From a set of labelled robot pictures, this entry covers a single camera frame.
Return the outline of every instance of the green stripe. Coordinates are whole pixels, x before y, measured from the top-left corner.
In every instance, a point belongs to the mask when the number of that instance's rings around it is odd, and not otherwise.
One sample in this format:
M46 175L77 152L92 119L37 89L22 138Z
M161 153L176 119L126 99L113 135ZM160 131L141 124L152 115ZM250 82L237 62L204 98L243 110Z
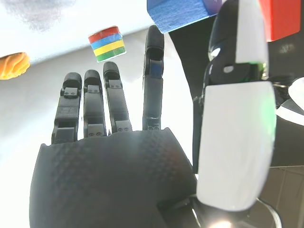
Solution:
M116 49L114 49L114 50L112 50L112 51L108 51L108 52L106 52L106 53L103 53L103 54L101 54L101 55L98 55L98 56L96 56L96 58L97 58L97 61L98 61L98 62L101 62L101 61L104 61L104 60L106 60L106 59L108 59L108 58L112 58L112 57L114 57L114 56L117 56L117 55L119 55L119 54L122 54L122 53L124 53L124 52L125 52L124 47L119 47L119 48L116 48Z

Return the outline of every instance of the yellow stripe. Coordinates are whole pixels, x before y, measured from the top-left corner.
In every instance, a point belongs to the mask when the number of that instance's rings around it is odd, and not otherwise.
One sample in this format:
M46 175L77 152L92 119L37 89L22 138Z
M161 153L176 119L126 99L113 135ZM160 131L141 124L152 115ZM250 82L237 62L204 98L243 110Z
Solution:
M95 56L98 56L98 55L101 55L103 53L106 53L108 51L112 51L116 48L120 48L120 47L123 47L124 46L124 42L122 40L119 40L119 41L116 41L116 42L113 42L111 44L107 44L107 45L104 45L102 47L99 47L97 49L94 50L94 54Z

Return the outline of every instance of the blue block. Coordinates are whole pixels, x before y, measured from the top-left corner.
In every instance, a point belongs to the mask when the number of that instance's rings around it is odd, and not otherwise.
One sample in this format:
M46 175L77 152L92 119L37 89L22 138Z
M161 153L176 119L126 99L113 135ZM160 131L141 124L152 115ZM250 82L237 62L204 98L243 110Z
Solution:
M222 0L147 0L147 10L162 33L216 14Z

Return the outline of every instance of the orange object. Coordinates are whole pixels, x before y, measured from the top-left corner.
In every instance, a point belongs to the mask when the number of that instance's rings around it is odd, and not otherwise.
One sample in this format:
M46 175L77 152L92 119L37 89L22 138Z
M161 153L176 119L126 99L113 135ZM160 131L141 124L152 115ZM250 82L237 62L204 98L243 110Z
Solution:
M24 53L15 53L0 58L0 80L8 80L25 73L29 68L29 56Z
M301 0L259 0L264 15L267 41L300 31Z

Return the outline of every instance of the red stripe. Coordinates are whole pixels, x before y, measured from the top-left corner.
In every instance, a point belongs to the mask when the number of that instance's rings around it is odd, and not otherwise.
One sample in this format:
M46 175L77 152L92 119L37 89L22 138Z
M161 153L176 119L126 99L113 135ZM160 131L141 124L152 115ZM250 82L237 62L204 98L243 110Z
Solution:
M90 43L94 43L95 41L98 41L102 38L114 35L119 33L118 27L111 27L111 28L107 28L105 30L99 31L91 36L89 36L89 41Z

